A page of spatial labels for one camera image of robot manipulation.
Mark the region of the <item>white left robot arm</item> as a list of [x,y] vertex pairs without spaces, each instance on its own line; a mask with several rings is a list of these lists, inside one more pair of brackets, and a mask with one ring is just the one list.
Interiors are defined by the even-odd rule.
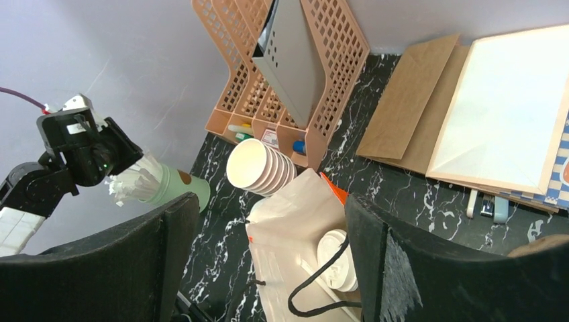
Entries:
[[1,256],[19,254],[66,194],[96,186],[142,158],[142,149],[88,107],[38,118],[46,151],[16,166],[1,184]]

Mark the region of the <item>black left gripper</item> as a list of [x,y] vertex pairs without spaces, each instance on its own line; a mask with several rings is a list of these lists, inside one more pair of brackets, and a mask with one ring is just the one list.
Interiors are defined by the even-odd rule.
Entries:
[[96,186],[144,156],[112,118],[98,124],[87,107],[43,115],[36,125],[46,149],[39,163],[67,170],[79,186]]

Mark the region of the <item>orange paper bag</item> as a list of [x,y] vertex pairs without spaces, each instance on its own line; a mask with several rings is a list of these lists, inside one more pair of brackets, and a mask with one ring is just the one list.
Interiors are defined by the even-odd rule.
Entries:
[[246,224],[267,321],[302,321],[289,295],[319,268],[317,246],[329,231],[346,230],[344,205],[326,180],[308,169],[251,210]]

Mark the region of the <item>brown pulp cup carrier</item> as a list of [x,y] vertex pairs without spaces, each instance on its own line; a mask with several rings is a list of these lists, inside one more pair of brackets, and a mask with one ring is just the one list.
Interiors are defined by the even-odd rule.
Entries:
[[535,254],[545,250],[552,249],[554,247],[564,245],[568,243],[567,234],[554,234],[545,236],[530,243],[520,246],[512,250],[507,256],[510,258],[518,258],[521,256],[527,256],[530,254]]

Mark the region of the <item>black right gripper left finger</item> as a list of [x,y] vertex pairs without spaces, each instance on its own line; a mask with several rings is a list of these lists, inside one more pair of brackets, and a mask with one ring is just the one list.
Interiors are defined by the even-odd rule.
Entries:
[[193,193],[38,255],[1,259],[2,321],[169,321],[199,221]]

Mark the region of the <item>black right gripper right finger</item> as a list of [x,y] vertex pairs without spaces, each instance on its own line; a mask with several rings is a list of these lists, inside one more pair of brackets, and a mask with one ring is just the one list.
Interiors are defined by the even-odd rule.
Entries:
[[345,204],[366,321],[567,321],[568,246],[510,258],[438,237],[361,195]]

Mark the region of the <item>white plastic cup lid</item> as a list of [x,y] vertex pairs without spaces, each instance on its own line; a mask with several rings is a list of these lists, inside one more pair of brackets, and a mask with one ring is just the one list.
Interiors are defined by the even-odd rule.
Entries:
[[[334,229],[323,235],[317,245],[317,262],[323,267],[340,250],[347,233]],[[352,251],[348,246],[321,275],[328,287],[340,292],[354,292],[358,288]]]

